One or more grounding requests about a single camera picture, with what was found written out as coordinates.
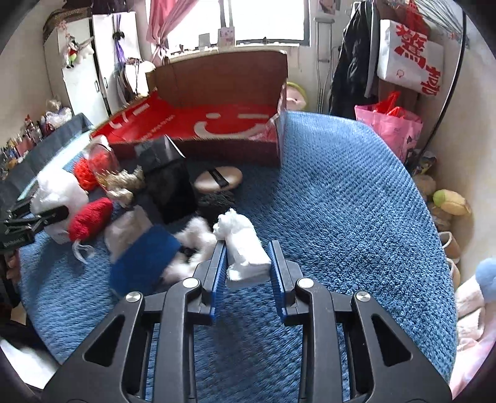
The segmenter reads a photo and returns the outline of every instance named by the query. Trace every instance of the silver screw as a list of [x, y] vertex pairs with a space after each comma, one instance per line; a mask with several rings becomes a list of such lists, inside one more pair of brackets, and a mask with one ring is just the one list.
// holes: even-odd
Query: silver screw
[[141, 294], [138, 291], [131, 291], [125, 296], [127, 302], [137, 302], [141, 299]]
[[301, 288], [312, 288], [313, 287], [313, 280], [311, 278], [300, 278], [298, 280], [298, 285]]
[[362, 302], [367, 302], [371, 300], [371, 295], [366, 291], [358, 291], [357, 299]]
[[194, 277], [186, 278], [183, 281], [183, 286], [186, 288], [195, 288], [200, 282]]

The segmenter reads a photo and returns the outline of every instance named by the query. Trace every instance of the window sill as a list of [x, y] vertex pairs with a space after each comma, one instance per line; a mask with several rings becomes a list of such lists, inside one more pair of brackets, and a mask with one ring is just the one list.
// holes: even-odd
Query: window sill
[[216, 55], [218, 53], [229, 52], [250, 52], [250, 51], [289, 51], [290, 49], [297, 49], [300, 45], [298, 43], [269, 43], [266, 45], [260, 43], [249, 43], [236, 45], [235, 47], [219, 50], [217, 47], [206, 48], [205, 50], [195, 50], [180, 53], [178, 55], [169, 56], [171, 63], [179, 62], [181, 60], [194, 59], [202, 56]]

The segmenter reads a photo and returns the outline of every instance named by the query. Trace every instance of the blue sponge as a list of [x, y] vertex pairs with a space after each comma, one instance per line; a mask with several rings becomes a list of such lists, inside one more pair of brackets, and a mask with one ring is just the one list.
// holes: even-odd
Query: blue sponge
[[130, 291], [151, 294], [180, 247], [164, 227], [154, 225], [112, 265], [110, 288], [119, 297]]
[[483, 260], [475, 271], [475, 280], [479, 283], [486, 303], [496, 301], [496, 259]]

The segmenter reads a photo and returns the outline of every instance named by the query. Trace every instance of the white wardrobe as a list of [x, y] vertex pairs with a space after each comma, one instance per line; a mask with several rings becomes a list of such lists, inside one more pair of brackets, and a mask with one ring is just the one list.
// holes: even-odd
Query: white wardrobe
[[53, 95], [74, 114], [84, 113], [94, 126], [108, 119], [124, 107], [119, 96], [116, 71], [116, 50], [113, 34], [120, 16], [120, 31], [125, 35], [119, 41], [124, 57], [141, 58], [136, 31], [136, 13], [123, 12], [94, 15], [67, 24], [67, 33], [81, 43], [95, 37], [95, 54], [74, 68], [62, 67], [62, 54], [67, 40], [65, 31], [55, 29], [45, 42], [45, 60]]

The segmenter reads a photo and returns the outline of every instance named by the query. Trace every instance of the red mesh scrubber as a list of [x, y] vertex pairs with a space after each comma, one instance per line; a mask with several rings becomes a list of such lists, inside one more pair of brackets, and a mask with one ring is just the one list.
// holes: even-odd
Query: red mesh scrubber
[[101, 198], [84, 206], [71, 220], [68, 228], [71, 242], [93, 238], [105, 228], [114, 206], [108, 198]]
[[98, 186], [98, 182], [91, 171], [86, 158], [81, 158], [76, 162], [76, 165], [74, 165], [74, 176], [79, 182], [79, 185], [87, 192], [92, 191]]

